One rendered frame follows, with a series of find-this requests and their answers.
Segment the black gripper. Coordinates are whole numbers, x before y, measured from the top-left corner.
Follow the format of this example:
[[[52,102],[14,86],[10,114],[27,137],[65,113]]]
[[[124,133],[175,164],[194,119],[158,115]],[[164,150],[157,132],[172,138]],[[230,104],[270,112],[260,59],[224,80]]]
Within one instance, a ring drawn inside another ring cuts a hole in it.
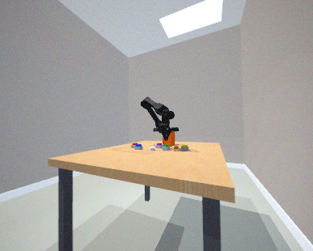
[[[162,120],[162,121],[163,121],[163,123],[166,123],[166,121],[167,121],[168,124],[170,123],[169,120]],[[165,130],[167,132],[165,132]],[[170,128],[170,124],[169,124],[168,130],[167,130],[167,128],[165,130],[162,130],[162,129],[159,129],[159,128],[154,128],[153,129],[153,131],[160,131],[160,133],[163,135],[164,140],[167,141],[171,131],[179,131],[179,128],[178,127],[171,127]]]

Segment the yellow button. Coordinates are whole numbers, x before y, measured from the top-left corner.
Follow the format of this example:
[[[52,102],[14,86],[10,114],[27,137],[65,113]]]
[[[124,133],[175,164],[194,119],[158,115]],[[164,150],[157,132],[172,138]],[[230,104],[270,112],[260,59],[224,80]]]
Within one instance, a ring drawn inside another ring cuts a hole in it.
[[[188,151],[189,150],[188,145],[182,145],[181,150],[182,151]]]

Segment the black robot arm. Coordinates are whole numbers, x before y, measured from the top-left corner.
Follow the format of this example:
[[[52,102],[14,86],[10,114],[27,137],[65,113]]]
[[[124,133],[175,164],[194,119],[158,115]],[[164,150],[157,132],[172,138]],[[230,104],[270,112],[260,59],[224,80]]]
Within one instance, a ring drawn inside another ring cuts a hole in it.
[[[149,114],[152,116],[152,118],[155,121],[156,128],[165,130],[169,127],[169,124],[163,123],[163,121],[160,121],[159,118],[155,113],[157,113],[159,116],[162,116],[162,120],[170,120],[173,119],[175,114],[172,111],[169,111],[169,108],[165,106],[164,104],[156,103],[153,100],[151,100],[149,97],[146,97],[142,102],[141,106],[149,112]],[[154,110],[152,108],[154,108]]]

